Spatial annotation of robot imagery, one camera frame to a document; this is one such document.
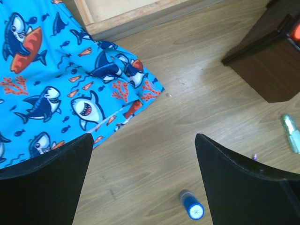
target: orange coral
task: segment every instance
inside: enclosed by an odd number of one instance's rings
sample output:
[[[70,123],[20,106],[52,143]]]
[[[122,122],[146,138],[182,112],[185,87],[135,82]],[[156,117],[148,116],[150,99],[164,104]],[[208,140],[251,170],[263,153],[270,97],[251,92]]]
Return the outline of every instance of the orange coral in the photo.
[[[142,95],[142,100],[146,100],[146,102],[149,102],[151,99],[156,98],[156,97],[157,97],[157,95],[153,95],[148,92],[148,93],[144,93]]]
[[[27,90],[27,87],[26,87],[27,79],[24,79],[22,76],[17,76],[15,81],[17,84],[21,85],[23,87],[23,89],[22,89],[22,87],[14,84],[12,82],[12,78],[4,77],[3,80],[4,80],[4,82],[3,81],[0,82],[0,86],[5,86],[4,91],[5,91],[6,95],[7,94],[14,94],[14,95],[28,95],[29,94],[28,92],[25,91],[25,90]]]
[[[152,93],[143,93],[142,100],[146,100],[146,102],[150,101],[153,98],[156,98],[158,95],[160,95],[161,91],[159,91],[152,82],[149,82],[147,79],[145,81],[146,85],[143,85],[142,90],[149,90]]]
[[[154,93],[155,95],[160,95],[161,91],[157,90],[157,88],[154,86],[154,84],[152,84],[152,82],[149,82],[149,80],[147,79],[145,81],[146,85],[143,85],[142,90],[149,90],[152,93]]]
[[[117,81],[118,83],[113,83],[112,87],[118,89],[118,91],[113,91],[112,92],[112,97],[115,97],[117,99],[123,99],[126,103],[128,102],[128,95],[129,95],[129,90],[128,90],[128,83],[127,82],[121,82]]]

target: shark teeth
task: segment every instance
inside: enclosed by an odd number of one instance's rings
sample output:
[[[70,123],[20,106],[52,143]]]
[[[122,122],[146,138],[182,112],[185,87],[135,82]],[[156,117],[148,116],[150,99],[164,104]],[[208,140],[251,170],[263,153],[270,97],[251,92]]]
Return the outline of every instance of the shark teeth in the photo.
[[[48,151],[50,151],[50,150],[51,150],[51,147],[50,147],[50,146],[48,146],[48,147],[45,148],[45,149],[42,149],[43,153],[46,153],[46,152],[48,152]]]
[[[88,103],[84,103],[84,109],[81,111],[80,115],[88,116],[92,112],[92,107]]]
[[[58,97],[57,97],[57,98],[50,98],[49,101],[50,101],[51,103],[58,103],[60,100],[59,100]]]

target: blue fabric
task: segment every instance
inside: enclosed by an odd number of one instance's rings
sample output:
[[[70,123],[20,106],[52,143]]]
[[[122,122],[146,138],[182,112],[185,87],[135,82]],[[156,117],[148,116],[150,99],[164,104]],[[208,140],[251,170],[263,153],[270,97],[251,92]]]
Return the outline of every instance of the blue fabric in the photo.
[[[95,42],[60,0],[0,0],[0,168],[92,133],[95,147],[163,91],[139,59]]]

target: small bottle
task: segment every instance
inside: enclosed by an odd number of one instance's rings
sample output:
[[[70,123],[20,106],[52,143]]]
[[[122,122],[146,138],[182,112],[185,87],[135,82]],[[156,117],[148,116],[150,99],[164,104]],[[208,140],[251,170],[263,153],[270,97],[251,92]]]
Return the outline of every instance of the small bottle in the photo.
[[[199,220],[204,216],[204,207],[198,202],[191,191],[182,190],[178,198],[191,219]]]
[[[294,118],[285,114],[281,117],[281,122],[293,152],[300,153],[300,131]]]

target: cartoon shark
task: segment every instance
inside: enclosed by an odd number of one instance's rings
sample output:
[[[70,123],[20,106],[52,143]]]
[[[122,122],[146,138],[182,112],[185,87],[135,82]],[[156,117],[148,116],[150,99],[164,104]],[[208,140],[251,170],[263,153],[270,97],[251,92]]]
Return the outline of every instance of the cartoon shark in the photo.
[[[24,19],[20,14],[13,13],[6,25],[4,33],[5,42],[3,44],[2,54],[5,61],[7,61],[9,55],[15,57],[17,53],[23,56],[30,55],[30,51],[23,46],[23,42],[30,32],[32,32],[32,27],[29,26],[28,29],[25,30]],[[42,51],[41,54],[37,54],[33,62],[39,60],[46,65],[46,54],[47,50]]]
[[[51,146],[51,140],[48,133],[42,132],[39,135],[35,136],[29,144],[30,157],[33,158],[42,155],[50,151],[55,146],[56,142],[53,142]]]
[[[138,88],[142,84],[143,79],[148,77],[148,73],[144,74],[143,71],[132,66],[134,60],[131,60],[131,63],[129,63],[129,59],[124,54],[118,54],[116,57],[123,62],[125,66],[124,73],[128,77],[129,82],[134,88]]]
[[[99,48],[102,48],[103,50],[111,48],[111,49],[117,49],[118,46],[113,43],[113,42],[109,42],[109,41],[97,41],[97,45],[99,46]]]
[[[4,148],[4,143],[10,143],[11,140],[3,137],[3,135],[0,133],[0,163],[3,163],[6,158],[3,158],[5,148]]]
[[[80,45],[84,40],[93,40],[92,36],[89,35],[85,30],[78,32],[77,30],[71,29],[70,32],[77,38],[77,43]]]
[[[86,73],[99,77],[104,83],[109,83],[119,78],[122,70],[114,62],[108,62],[105,52],[102,51],[96,59],[95,69],[90,73]]]
[[[24,124],[28,122],[28,119],[48,122],[55,112],[61,114],[59,96],[60,92],[56,88],[47,86],[41,95],[31,96],[23,100],[23,102],[33,105],[31,109],[27,110],[28,114],[25,115],[19,112],[15,112],[15,114],[22,118]]]
[[[86,131],[88,122],[99,124],[105,119],[102,107],[99,105],[99,98],[94,91],[90,91],[90,97],[78,97],[71,101],[74,114],[79,119],[82,130]]]

